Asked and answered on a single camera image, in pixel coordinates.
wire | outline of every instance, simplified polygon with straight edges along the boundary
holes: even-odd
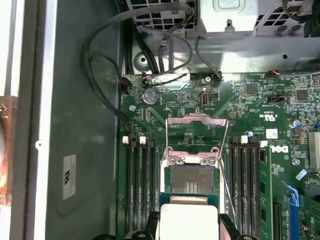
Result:
[[[277,71],[272,71],[275,75],[282,77],[282,78],[293,78],[293,77],[307,77],[310,75],[320,75],[320,70],[318,71],[309,71],[309,72],[304,72],[304,73],[286,73],[282,74]]]
[[[133,75],[134,67],[132,64],[132,47],[133,47],[133,30],[131,21],[128,19],[124,24],[124,63],[125,63],[125,74]]]
[[[283,8],[283,11],[288,15],[289,18],[291,18],[291,19],[293,19],[293,20],[295,20],[297,22],[302,22],[302,23],[305,23],[310,19],[311,14],[304,15],[304,16],[294,16],[294,15],[292,15],[288,10],[288,2],[289,2],[289,0],[282,0],[282,8]]]
[[[101,52],[96,52],[96,53],[94,53],[93,55],[91,55],[91,57],[90,57],[90,62],[92,62],[95,57],[99,57],[99,56],[107,59],[110,63],[112,63],[112,65],[113,65],[114,68],[115,68],[115,71],[116,71],[116,75],[117,75],[117,77],[118,77],[118,80],[121,81],[121,78],[122,78],[121,70],[120,70],[118,64],[116,63],[116,61],[114,61],[111,57],[109,57],[109,56],[107,56],[107,55],[104,55],[104,54],[101,53]]]
[[[191,15],[189,19],[184,20],[182,22],[176,23],[173,25],[168,32],[173,33],[174,31],[183,28],[184,26],[188,26],[192,20],[193,20],[194,15]],[[162,41],[167,41],[169,37],[165,35],[162,39]],[[159,68],[160,68],[160,73],[163,73],[165,71],[165,64],[164,64],[164,51],[166,50],[166,46],[160,45],[159,50],[158,50],[158,61],[159,61]]]
[[[116,72],[117,72],[117,76],[120,76],[120,81],[121,81],[121,75],[119,75],[119,67],[117,65],[117,63],[110,58],[109,56],[103,55],[102,53],[95,53],[92,56],[89,57],[89,68],[90,68],[90,72],[91,72],[91,76],[92,77],[88,77],[87,81],[91,87],[91,89],[93,90],[93,92],[95,93],[95,95],[100,99],[100,101],[106,106],[107,109],[109,109],[119,120],[121,120],[123,122],[123,126],[128,134],[128,137],[131,141],[134,141],[136,139],[135,133],[131,127],[131,124],[129,122],[129,120],[125,117],[125,115],[118,110],[111,102],[110,100],[106,97],[106,95],[103,93],[103,91],[101,90],[101,88],[99,87],[93,72],[92,72],[92,61],[96,56],[103,56],[104,58],[106,58],[107,60],[109,60],[116,68]]]
[[[128,119],[123,115],[121,111],[115,108],[115,106],[112,105],[112,103],[109,101],[109,99],[104,95],[102,90],[100,89],[91,68],[91,57],[89,56],[90,53],[90,46],[93,41],[93,39],[104,29],[108,28],[109,26],[113,24],[120,23],[122,21],[125,21],[127,19],[131,19],[134,16],[144,15],[144,14],[150,14],[150,13],[159,13],[159,12],[165,12],[165,11],[185,11],[187,14],[192,13],[192,8],[183,2],[168,2],[163,4],[156,4],[150,7],[143,7],[138,8],[130,11],[122,12],[118,15],[115,15],[111,18],[109,18],[103,25],[96,28],[89,36],[85,39],[83,46],[82,46],[82,52],[81,52],[81,69],[83,72],[83,75],[86,77],[90,87],[94,91],[94,93],[98,96],[100,101],[115,115],[123,122],[124,128],[127,131],[129,139],[135,140],[136,136],[134,134],[134,131],[130,125],[130,122]]]
[[[227,178],[226,178],[224,166],[223,166],[223,164],[222,164],[222,158],[219,157],[219,158],[218,158],[218,161],[219,161],[220,170],[221,170],[221,174],[222,174],[223,181],[224,181],[224,186],[225,186],[226,192],[227,192],[227,194],[228,194],[228,198],[229,198],[229,201],[230,201],[230,206],[231,206],[231,209],[232,209],[233,220],[234,220],[233,223],[234,223],[235,228],[238,229],[238,227],[237,227],[236,211],[235,211],[234,204],[233,204],[233,202],[232,202],[232,198],[231,198],[229,186],[228,186],[228,184],[227,184]]]
[[[180,79],[182,79],[183,77],[185,77],[187,75],[187,73],[184,73],[172,80],[169,80],[169,81],[164,81],[164,82],[159,82],[159,83],[155,83],[155,84],[149,84],[149,83],[144,83],[146,85],[149,85],[149,86],[153,86],[153,87],[157,87],[157,86],[162,86],[162,85],[166,85],[166,84],[169,84],[169,83],[172,83],[172,82],[175,82],[175,81],[178,81]]]
[[[210,63],[208,62],[203,56],[202,54],[200,53],[199,51],[199,42],[200,42],[200,36],[197,37],[196,41],[195,41],[195,52],[196,54],[198,55],[198,57],[201,59],[201,61],[207,65],[211,70],[212,72],[216,75],[216,77],[218,79],[221,79],[221,74],[215,69],[215,67]]]
[[[189,48],[189,58],[185,63],[183,63],[183,64],[181,64],[179,66],[176,66],[173,69],[170,69],[168,71],[164,71],[164,72],[160,72],[160,73],[157,73],[157,74],[148,75],[148,76],[146,76],[144,78],[154,78],[154,77],[157,77],[157,76],[162,76],[164,74],[172,74],[174,71],[177,71],[177,70],[187,66],[191,62],[191,59],[192,59],[192,56],[193,56],[193,50],[192,50],[192,47],[191,47],[191,45],[189,44],[189,42],[187,40],[183,39],[182,37],[180,37],[180,36],[178,36],[176,34],[173,34],[172,32],[168,32],[168,31],[164,31],[164,30],[160,30],[160,29],[155,29],[155,28],[152,28],[152,27],[149,27],[149,26],[143,26],[143,27],[145,29],[148,29],[148,30],[151,30],[151,31],[155,31],[155,32],[159,32],[159,33],[174,37],[176,39],[179,39],[179,40],[183,41]]]
[[[135,40],[138,43],[141,52],[143,53],[143,55],[145,56],[145,59],[149,65],[149,68],[151,69],[151,72],[153,74],[158,74],[159,73],[159,68],[157,65],[157,61],[155,59],[154,54],[152,53],[152,51],[150,50],[149,46],[145,43],[145,41],[143,40],[143,38],[141,37],[137,26],[135,25],[135,23],[131,20],[132,22],[132,28],[133,28],[133,33],[135,36]]]

small black connector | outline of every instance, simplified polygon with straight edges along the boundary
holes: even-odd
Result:
[[[271,78],[274,78],[274,77],[277,77],[277,75],[275,74],[275,72],[273,70],[267,71],[264,74],[264,78],[265,79],[271,79]]]

screw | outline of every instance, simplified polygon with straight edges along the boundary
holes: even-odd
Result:
[[[206,83],[210,83],[211,82],[211,77],[209,77],[209,76],[205,77],[204,81]]]
[[[130,107],[129,107],[129,110],[131,111],[131,112],[134,112],[135,110],[136,110],[136,106],[135,105],[130,105]]]
[[[172,165],[174,165],[174,164],[177,163],[177,160],[176,160],[174,157],[170,157],[170,158],[169,158],[169,163],[172,164]]]
[[[209,159],[208,164],[213,166],[216,164],[216,160],[214,158]]]
[[[294,158],[294,159],[292,160],[292,164],[293,164],[294,166],[299,166],[299,165],[300,165],[300,160],[299,160],[298,158]]]

ram slot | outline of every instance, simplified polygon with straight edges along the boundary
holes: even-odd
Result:
[[[282,206],[273,202],[273,240],[282,240]]]
[[[140,188],[140,147],[136,147],[134,152],[134,161],[132,162],[133,169],[133,230],[140,230],[139,228],[139,212],[141,211],[139,205],[139,188]]]
[[[242,234],[248,234],[249,231],[249,222],[251,220],[249,219],[249,173],[248,173],[248,161],[249,161],[249,154],[248,149],[246,147],[241,148],[241,154],[240,154],[240,166],[241,166],[241,196],[242,196],[242,219],[241,219],[241,225],[242,225]]]
[[[127,209],[128,215],[128,232],[135,230],[136,227],[136,200],[135,200],[135,189],[136,189],[136,162],[138,159],[138,148],[131,147],[129,149],[129,158],[128,158],[128,168],[126,174],[128,175],[128,190],[127,194],[129,195],[129,203]]]
[[[227,172],[227,176],[228,176],[228,187],[229,187],[229,191],[230,191],[230,196],[231,196],[231,202],[229,203],[228,206],[228,215],[230,219],[234,219],[233,218],[233,213],[232,213],[232,209],[231,209],[231,203],[233,204],[234,208],[236,208],[235,203],[236,203],[236,181],[235,181],[235,174],[234,174],[234,161],[236,158],[236,149],[234,147],[229,147],[229,155],[228,155],[228,172]]]
[[[150,212],[156,210],[156,148],[150,149],[150,180],[149,180],[149,195],[150,195]]]
[[[241,198],[240,198],[240,182],[239,174],[239,149],[232,144],[229,145],[229,158],[228,158],[228,187],[231,195],[231,201],[233,203],[234,212],[236,216],[236,223],[238,226],[241,224],[240,207],[241,207]],[[231,206],[228,206],[228,213],[230,219],[234,219]]]
[[[131,186],[132,186],[132,175],[131,175],[131,148],[125,150],[125,231],[132,231],[132,199],[131,199]]]
[[[141,229],[148,221],[148,149],[141,148]]]
[[[250,157],[249,157],[249,170],[250,170],[250,216],[251,219],[251,230],[248,234],[256,237],[260,237],[260,221],[259,221],[259,149],[256,147],[250,147]]]

green circuit board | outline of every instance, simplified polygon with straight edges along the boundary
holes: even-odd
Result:
[[[251,180],[250,188],[257,192],[257,206],[254,208],[255,203],[252,203],[250,213],[237,208],[237,213],[241,214],[239,218],[242,218],[240,224],[244,225],[248,216],[257,218],[257,221],[250,220],[255,224],[255,230],[251,226],[240,226],[240,232],[252,231],[262,240],[320,239],[320,214],[312,211],[320,211],[320,202],[315,196],[307,196],[306,190],[310,186],[320,186],[320,178],[310,168],[308,145],[308,132],[317,131],[316,125],[320,122],[320,77],[266,78],[264,73],[235,73],[224,74],[222,81],[216,81],[210,74],[185,74],[177,81],[160,84],[178,76],[181,75],[165,75],[148,85],[142,82],[141,76],[126,76],[132,86],[122,92],[120,110],[129,119],[137,143],[123,144],[126,131],[120,125],[117,237],[123,239],[128,232],[144,229],[149,212],[159,211],[160,162],[166,149],[166,119],[197,113],[228,120],[221,155],[230,186],[237,181],[230,176],[232,168],[245,159],[248,164],[256,161],[252,171],[257,176]],[[143,97],[148,89],[155,89],[158,94],[155,104]],[[300,127],[294,126],[297,120]],[[169,128],[168,132],[172,148],[190,153],[209,152],[220,145],[224,135],[223,129],[203,128],[197,123],[182,132],[174,128]],[[258,148],[234,149],[232,141],[241,139],[248,132],[253,133]],[[146,137],[148,147],[139,147],[139,137]],[[236,169],[236,174],[248,175],[244,169],[246,165],[241,172]],[[212,194],[218,196],[215,182],[212,183]],[[166,186],[169,187],[165,191],[170,192],[171,183],[166,182]],[[298,190],[300,195],[297,223],[294,223],[298,238],[293,236],[288,186]],[[238,188],[244,191],[243,195],[248,194],[248,189]],[[232,219],[228,204],[225,211]]]

